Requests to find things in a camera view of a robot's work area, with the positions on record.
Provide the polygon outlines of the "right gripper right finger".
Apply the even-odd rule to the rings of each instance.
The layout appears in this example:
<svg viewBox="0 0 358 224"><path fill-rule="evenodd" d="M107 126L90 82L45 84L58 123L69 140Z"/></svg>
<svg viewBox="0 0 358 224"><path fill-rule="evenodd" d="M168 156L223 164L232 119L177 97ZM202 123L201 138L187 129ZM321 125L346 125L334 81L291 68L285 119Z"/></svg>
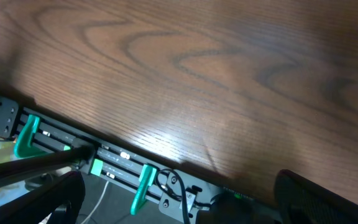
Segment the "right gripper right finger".
<svg viewBox="0 0 358 224"><path fill-rule="evenodd" d="M282 222L358 224L358 205L288 170L275 179L274 197Z"/></svg>

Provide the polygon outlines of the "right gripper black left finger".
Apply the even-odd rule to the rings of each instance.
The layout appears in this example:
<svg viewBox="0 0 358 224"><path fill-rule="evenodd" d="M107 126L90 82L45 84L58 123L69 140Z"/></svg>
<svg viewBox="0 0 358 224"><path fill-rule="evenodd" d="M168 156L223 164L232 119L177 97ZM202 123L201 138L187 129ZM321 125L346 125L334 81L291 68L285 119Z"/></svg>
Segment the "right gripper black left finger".
<svg viewBox="0 0 358 224"><path fill-rule="evenodd" d="M85 198L80 172L71 171L51 183L0 206L0 223L75 223Z"/></svg>

